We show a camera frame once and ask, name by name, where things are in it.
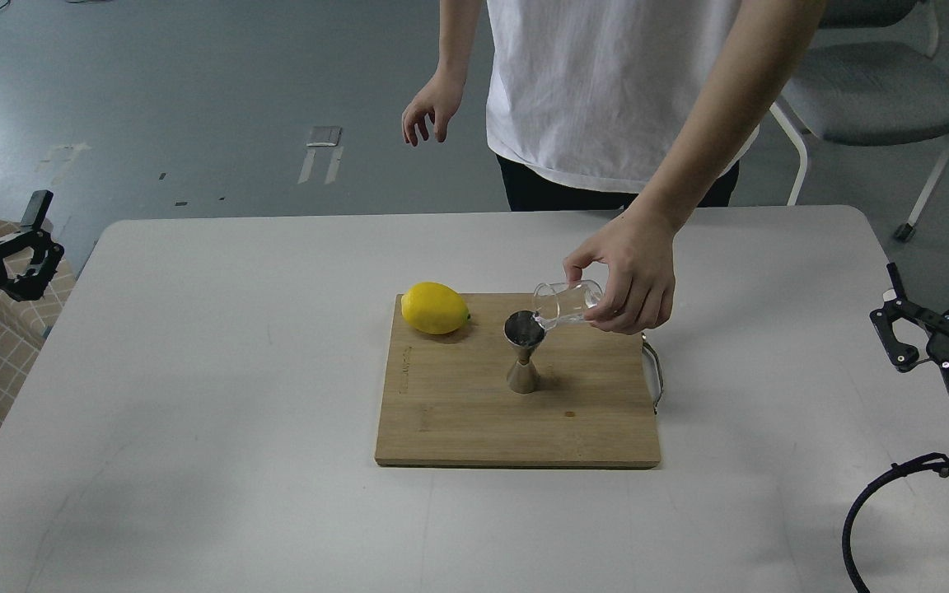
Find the person's left forearm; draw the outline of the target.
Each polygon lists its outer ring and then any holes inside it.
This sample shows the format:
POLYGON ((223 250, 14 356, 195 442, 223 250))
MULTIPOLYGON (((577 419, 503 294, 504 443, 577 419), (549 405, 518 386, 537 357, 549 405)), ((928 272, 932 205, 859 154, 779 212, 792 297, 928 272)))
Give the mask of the person's left forearm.
POLYGON ((688 118, 626 219, 681 229, 775 102, 825 7, 825 1, 742 1, 688 118))

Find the person's right forearm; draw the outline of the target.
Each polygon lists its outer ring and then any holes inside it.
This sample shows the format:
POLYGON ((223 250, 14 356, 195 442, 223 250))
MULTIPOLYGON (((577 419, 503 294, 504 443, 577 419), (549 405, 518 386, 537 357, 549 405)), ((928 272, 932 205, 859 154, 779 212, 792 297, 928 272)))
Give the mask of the person's right forearm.
POLYGON ((438 1, 437 66, 434 75, 463 84, 470 71, 479 16, 485 1, 438 1))

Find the person's left hand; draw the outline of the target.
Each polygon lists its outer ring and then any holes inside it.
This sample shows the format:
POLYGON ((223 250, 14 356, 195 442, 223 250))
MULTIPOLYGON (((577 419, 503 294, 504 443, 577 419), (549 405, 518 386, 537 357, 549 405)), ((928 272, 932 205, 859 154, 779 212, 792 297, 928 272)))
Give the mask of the person's left hand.
POLYGON ((609 269, 602 297, 583 315, 591 326, 640 334, 671 318, 676 233, 663 212, 632 205, 566 256, 563 269, 572 284, 592 263, 609 269))

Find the person's right hand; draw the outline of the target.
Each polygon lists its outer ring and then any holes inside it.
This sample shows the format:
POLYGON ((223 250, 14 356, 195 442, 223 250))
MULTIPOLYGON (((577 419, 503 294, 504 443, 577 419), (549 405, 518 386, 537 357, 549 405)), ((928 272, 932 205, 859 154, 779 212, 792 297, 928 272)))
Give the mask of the person's right hand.
POLYGON ((430 77, 403 111, 400 125, 406 145, 446 141, 448 125, 462 105, 466 79, 466 72, 448 70, 430 77))

